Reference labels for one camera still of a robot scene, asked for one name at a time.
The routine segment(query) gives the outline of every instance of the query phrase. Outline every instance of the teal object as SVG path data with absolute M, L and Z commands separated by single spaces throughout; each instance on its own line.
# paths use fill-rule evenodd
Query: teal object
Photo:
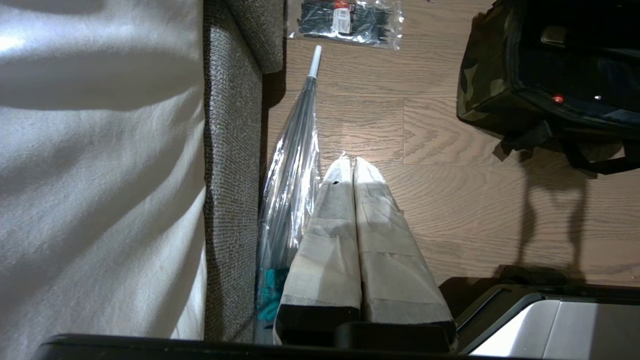
M 288 274 L 289 269 L 268 269 L 264 272 L 265 286 L 258 289 L 258 320 L 275 320 Z

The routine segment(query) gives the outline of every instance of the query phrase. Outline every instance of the wooden floor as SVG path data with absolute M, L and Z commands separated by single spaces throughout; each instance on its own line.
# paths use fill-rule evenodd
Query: wooden floor
M 500 162 L 492 154 L 499 140 L 456 118 L 471 20 L 492 2 L 404 0 L 400 51 L 321 42 L 323 167 L 347 151 L 380 168 L 438 284 L 527 264 L 640 285 L 638 172 L 587 179 L 539 150 Z M 286 70 L 267 80 L 269 152 L 316 44 L 288 40 Z

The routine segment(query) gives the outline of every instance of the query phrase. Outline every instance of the camouflage bag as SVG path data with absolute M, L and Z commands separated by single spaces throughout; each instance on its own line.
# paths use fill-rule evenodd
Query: camouflage bag
M 640 40 L 635 1 L 498 0 L 474 18 L 460 69 L 460 120 L 505 149 L 559 148 L 574 168 L 640 167 Z M 579 145 L 622 143 L 589 162 Z

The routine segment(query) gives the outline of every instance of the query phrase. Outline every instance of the umbrella tip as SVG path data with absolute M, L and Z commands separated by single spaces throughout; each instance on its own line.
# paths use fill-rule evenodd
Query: umbrella tip
M 309 76 L 313 78 L 318 77 L 318 66 L 320 66 L 320 54 L 322 53 L 322 46 L 316 45 L 314 51 L 314 59 L 311 61 L 311 70 L 309 70 Z

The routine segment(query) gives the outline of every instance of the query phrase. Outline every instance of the bag strap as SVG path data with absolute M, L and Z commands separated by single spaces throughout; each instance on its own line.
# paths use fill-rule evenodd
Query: bag strap
M 624 140 L 625 157 L 623 158 L 590 162 L 580 151 L 578 142 L 558 135 L 558 131 L 554 131 L 548 121 L 543 121 L 520 136 L 505 136 L 502 143 L 510 145 L 514 150 L 523 150 L 541 146 L 547 140 L 556 138 L 573 168 L 602 175 L 640 168 L 640 142 Z

